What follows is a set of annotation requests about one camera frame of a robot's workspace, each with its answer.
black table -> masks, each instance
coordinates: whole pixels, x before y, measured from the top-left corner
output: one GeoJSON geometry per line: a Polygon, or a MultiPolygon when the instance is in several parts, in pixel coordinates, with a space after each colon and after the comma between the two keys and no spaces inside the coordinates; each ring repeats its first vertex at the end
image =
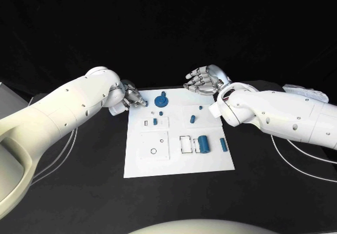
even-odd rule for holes
{"type": "MultiPolygon", "coordinates": [[[[282,90],[274,83],[248,83],[282,90]]],[[[289,234],[337,230],[337,183],[297,172],[253,125],[223,124],[235,171],[124,179],[127,124],[128,112],[112,117],[104,109],[79,127],[65,164],[29,189],[0,220],[0,233],[124,234],[191,218],[233,220],[289,234]]],[[[45,153],[39,168],[68,137],[45,153]]],[[[301,170],[337,179],[328,163],[302,155],[284,139],[275,142],[301,170]]],[[[318,146],[295,144],[325,157],[318,146]]]]}

white board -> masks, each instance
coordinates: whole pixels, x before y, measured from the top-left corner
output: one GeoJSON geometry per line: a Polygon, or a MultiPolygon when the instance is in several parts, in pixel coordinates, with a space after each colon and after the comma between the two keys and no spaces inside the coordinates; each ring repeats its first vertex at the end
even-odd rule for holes
{"type": "Polygon", "coordinates": [[[145,90],[140,94],[148,107],[130,109],[124,178],[235,170],[229,146],[223,152],[220,144],[225,138],[222,121],[207,110],[215,103],[213,96],[202,96],[186,89],[145,90]],[[168,104],[160,108],[154,98],[163,91],[168,104]],[[191,115],[196,116],[194,124],[190,123],[191,115]],[[194,139],[202,135],[207,136],[207,154],[196,153],[194,139]],[[181,136],[190,136],[191,153],[187,154],[181,153],[181,136]]]}

cable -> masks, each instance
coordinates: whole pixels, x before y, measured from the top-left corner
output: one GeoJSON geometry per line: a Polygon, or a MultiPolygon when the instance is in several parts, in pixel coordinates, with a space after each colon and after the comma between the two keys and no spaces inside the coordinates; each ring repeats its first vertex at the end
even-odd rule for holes
{"type": "MultiPolygon", "coordinates": [[[[275,142],[274,142],[274,137],[272,137],[272,143],[274,143],[274,147],[275,147],[275,149],[276,149],[276,151],[278,151],[278,153],[279,153],[278,147],[276,147],[275,142]]],[[[302,174],[305,174],[305,175],[308,175],[308,176],[311,176],[311,177],[314,177],[314,178],[317,178],[317,179],[321,179],[321,180],[325,180],[325,181],[330,181],[330,182],[337,183],[337,180],[325,179],[325,178],[317,177],[317,176],[314,176],[314,175],[311,175],[311,174],[302,172],[302,171],[301,171],[298,168],[295,168],[295,167],[291,165],[291,163],[285,160],[285,158],[282,157],[282,154],[281,154],[281,153],[279,153],[279,156],[281,156],[281,158],[284,159],[284,161],[289,164],[289,166],[291,166],[297,171],[299,171],[302,174]]]]}
{"type": "Polygon", "coordinates": [[[65,148],[63,148],[63,150],[60,151],[60,153],[59,153],[56,159],[55,159],[53,162],[47,165],[47,167],[46,167],[37,174],[34,174],[33,179],[53,166],[53,164],[55,164],[56,161],[59,160],[59,158],[60,158],[60,156],[62,156],[62,154],[63,154],[63,152],[65,152],[65,149],[66,149],[66,147],[68,147],[68,145],[69,145],[69,143],[70,143],[72,135],[70,135],[70,137],[69,137],[69,140],[68,140],[68,142],[66,142],[66,144],[65,144],[65,148]]]}
{"type": "Polygon", "coordinates": [[[324,161],[324,162],[330,162],[330,163],[337,164],[337,162],[334,162],[334,161],[330,161],[330,160],[327,160],[327,159],[323,159],[323,158],[320,158],[320,157],[315,157],[315,156],[310,155],[308,153],[305,153],[305,152],[295,146],[295,144],[294,144],[289,140],[288,140],[288,142],[289,142],[291,145],[297,148],[297,150],[298,150],[301,153],[304,153],[305,155],[308,155],[310,157],[312,157],[312,158],[315,158],[315,159],[318,159],[318,160],[321,160],[321,161],[324,161]]]}
{"type": "MultiPolygon", "coordinates": [[[[72,147],[73,147],[73,144],[75,144],[75,141],[76,141],[76,136],[78,136],[78,128],[75,129],[75,137],[73,137],[72,147]]],[[[68,158],[68,156],[69,156],[69,154],[70,154],[70,152],[72,152],[72,147],[70,147],[70,149],[69,149],[68,155],[66,155],[63,161],[60,162],[60,164],[56,166],[56,168],[55,168],[46,175],[43,175],[43,176],[30,184],[30,186],[32,186],[37,181],[40,181],[46,176],[49,176],[49,175],[58,170],[58,168],[62,166],[62,164],[63,164],[63,162],[65,162],[65,160],[66,160],[66,158],[68,158]]]]}

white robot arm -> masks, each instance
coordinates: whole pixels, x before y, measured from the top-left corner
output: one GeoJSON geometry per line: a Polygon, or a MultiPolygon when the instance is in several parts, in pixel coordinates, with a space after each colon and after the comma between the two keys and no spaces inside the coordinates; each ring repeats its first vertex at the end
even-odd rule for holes
{"type": "Polygon", "coordinates": [[[132,104],[147,106],[134,84],[96,67],[0,120],[0,219],[26,194],[46,149],[102,107],[117,115],[132,104]]]}
{"type": "Polygon", "coordinates": [[[248,84],[232,83],[215,65],[197,68],[186,78],[191,78],[184,84],[190,91],[202,95],[219,92],[209,110],[215,117],[223,116],[230,126],[251,123],[274,136],[337,150],[334,105],[302,95],[259,92],[248,84]]]}

small blue piece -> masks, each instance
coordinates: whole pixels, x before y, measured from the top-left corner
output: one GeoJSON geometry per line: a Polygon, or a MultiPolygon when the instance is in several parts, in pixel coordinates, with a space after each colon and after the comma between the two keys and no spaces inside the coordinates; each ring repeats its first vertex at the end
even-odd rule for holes
{"type": "Polygon", "coordinates": [[[167,106],[168,99],[167,99],[167,94],[166,94],[164,91],[161,92],[161,95],[155,97],[154,104],[155,104],[157,107],[166,107],[167,106]]]}
{"type": "Polygon", "coordinates": [[[225,139],[220,138],[220,143],[222,143],[222,147],[223,147],[223,152],[227,152],[227,149],[226,149],[226,142],[225,142],[225,139]]]}
{"type": "Polygon", "coordinates": [[[196,120],[196,116],[191,116],[190,123],[194,123],[194,120],[196,120]]]}
{"type": "Polygon", "coordinates": [[[207,136],[200,136],[200,137],[197,138],[197,141],[199,141],[199,146],[200,146],[200,153],[202,153],[202,154],[209,153],[210,150],[209,150],[207,136]]]}

